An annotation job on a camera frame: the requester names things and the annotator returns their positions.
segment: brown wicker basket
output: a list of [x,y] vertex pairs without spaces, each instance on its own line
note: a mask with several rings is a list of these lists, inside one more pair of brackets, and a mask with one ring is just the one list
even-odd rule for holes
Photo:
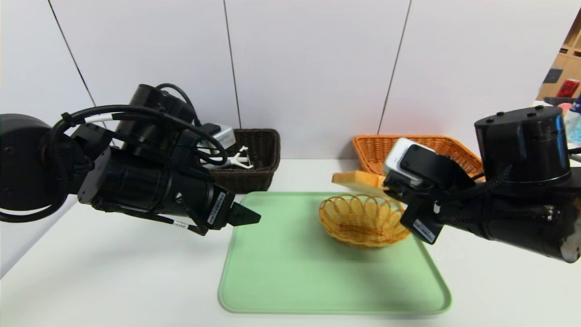
[[211,171],[216,184],[236,194],[266,191],[281,161],[281,137],[274,129],[235,129],[236,144],[226,149],[234,156],[241,146],[248,147],[252,169],[237,166]]
[[362,170],[385,176],[383,162],[400,137],[434,149],[439,154],[449,155],[470,175],[483,172],[482,161],[462,143],[447,136],[433,135],[359,135],[353,138],[353,146],[359,157]]

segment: white wall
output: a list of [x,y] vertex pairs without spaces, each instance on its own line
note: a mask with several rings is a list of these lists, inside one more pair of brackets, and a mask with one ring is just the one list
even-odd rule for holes
[[244,128],[283,158],[354,157],[375,134],[409,0],[226,0]]
[[[0,113],[23,113],[49,125],[63,112],[91,107],[46,0],[2,0]],[[75,202],[27,224],[0,222],[0,276]]]
[[445,134],[531,106],[578,0],[413,0],[381,134]]
[[51,0],[97,105],[174,83],[202,122],[239,127],[222,0]]

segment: bottle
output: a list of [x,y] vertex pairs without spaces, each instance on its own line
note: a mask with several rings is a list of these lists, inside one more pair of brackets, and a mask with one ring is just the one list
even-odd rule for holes
[[581,144],[581,126],[579,126],[579,123],[581,123],[581,95],[565,114],[564,121],[567,142],[578,147]]

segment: red can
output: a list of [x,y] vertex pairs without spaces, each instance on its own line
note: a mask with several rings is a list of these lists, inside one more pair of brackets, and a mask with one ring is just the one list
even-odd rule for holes
[[579,81],[574,79],[567,79],[563,82],[563,85],[557,92],[557,98],[564,97],[564,98],[572,98],[575,91],[579,87]]

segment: white table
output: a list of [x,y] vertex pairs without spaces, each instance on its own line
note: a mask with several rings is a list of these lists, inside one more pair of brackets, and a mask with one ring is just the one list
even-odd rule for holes
[[[356,161],[283,160],[272,191],[333,191]],[[217,290],[232,228],[175,226],[75,205],[0,282],[2,327],[575,326],[581,264],[446,227],[428,246],[452,295],[435,317],[231,314]]]

